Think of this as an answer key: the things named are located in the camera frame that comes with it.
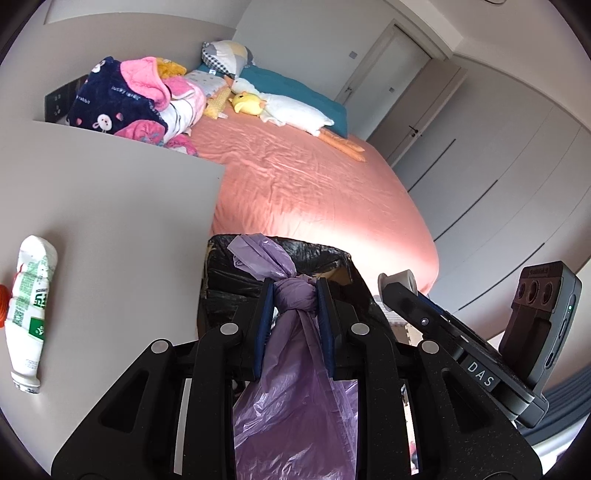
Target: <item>red cap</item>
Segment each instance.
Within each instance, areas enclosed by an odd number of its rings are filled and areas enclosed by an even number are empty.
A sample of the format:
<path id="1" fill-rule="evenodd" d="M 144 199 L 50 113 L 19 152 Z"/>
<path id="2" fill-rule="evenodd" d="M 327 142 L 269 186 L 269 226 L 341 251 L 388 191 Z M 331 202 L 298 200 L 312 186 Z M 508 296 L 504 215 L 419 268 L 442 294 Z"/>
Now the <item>red cap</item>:
<path id="1" fill-rule="evenodd" d="M 4 321 L 6 321 L 8 315 L 10 296 L 10 291 L 4 285 L 0 285 L 0 328 L 4 326 Z"/>

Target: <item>door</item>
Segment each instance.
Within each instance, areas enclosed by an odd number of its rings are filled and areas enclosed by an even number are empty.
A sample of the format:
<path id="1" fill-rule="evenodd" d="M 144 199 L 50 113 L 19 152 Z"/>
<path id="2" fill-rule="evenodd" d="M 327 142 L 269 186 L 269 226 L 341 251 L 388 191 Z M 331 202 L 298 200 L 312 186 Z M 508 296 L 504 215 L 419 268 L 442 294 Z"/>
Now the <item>door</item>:
<path id="1" fill-rule="evenodd" d="M 393 167 L 465 80 L 467 70 L 431 59 L 384 117 L 368 142 Z"/>
<path id="2" fill-rule="evenodd" d="M 349 131 L 366 140 L 392 105 L 427 64 L 429 56 L 397 27 L 363 81 L 344 105 Z"/>

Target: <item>peach bedspread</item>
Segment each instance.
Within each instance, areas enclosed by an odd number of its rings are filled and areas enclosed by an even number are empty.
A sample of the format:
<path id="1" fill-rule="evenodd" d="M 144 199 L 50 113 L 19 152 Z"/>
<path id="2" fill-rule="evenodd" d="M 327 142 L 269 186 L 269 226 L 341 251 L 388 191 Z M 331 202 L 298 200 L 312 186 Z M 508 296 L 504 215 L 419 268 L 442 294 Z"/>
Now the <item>peach bedspread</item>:
<path id="1" fill-rule="evenodd" d="M 398 177 L 371 145 L 351 160 L 293 127 L 226 108 L 203 117 L 191 139 L 201 158 L 226 166 L 212 230 L 330 245 L 351 254 L 372 294 L 377 278 L 411 269 L 423 293 L 439 260 L 429 230 Z"/>

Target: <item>blue gripper pad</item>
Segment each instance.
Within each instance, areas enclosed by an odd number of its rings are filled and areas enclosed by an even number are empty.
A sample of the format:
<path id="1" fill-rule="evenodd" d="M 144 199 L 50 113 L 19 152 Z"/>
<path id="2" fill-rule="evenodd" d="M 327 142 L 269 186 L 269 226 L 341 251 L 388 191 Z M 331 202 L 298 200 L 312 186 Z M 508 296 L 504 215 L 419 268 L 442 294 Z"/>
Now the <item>blue gripper pad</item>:
<path id="1" fill-rule="evenodd" d="M 319 279 L 316 284 L 316 296 L 318 298 L 318 329 L 320 331 L 320 343 L 322 346 L 322 356 L 324 366 L 332 378 L 335 375 L 335 339 L 330 326 L 328 301 L 332 301 L 324 292 L 324 287 L 328 289 L 326 280 Z"/>
<path id="2" fill-rule="evenodd" d="M 265 280 L 263 288 L 261 289 L 261 296 L 259 297 L 259 303 L 255 310 L 255 315 L 259 314 L 259 312 L 261 315 L 261 321 L 256 333 L 254 350 L 254 373 L 257 380 L 261 377 L 265 345 L 271 334 L 271 323 L 273 322 L 275 284 L 268 280 L 270 279 L 268 278 Z"/>

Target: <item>yellow duck plush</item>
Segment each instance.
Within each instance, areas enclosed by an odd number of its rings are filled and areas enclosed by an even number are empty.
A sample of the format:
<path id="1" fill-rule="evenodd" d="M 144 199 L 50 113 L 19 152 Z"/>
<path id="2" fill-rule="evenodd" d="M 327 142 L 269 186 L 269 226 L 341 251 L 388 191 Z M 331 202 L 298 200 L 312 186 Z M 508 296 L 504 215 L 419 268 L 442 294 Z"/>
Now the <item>yellow duck plush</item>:
<path id="1" fill-rule="evenodd" d="M 254 95 L 254 93 L 242 92 L 240 95 L 236 95 L 232 99 L 234 111 L 236 113 L 247 113 L 248 115 L 260 115 L 266 104 L 266 101 L 261 100 L 259 97 Z"/>

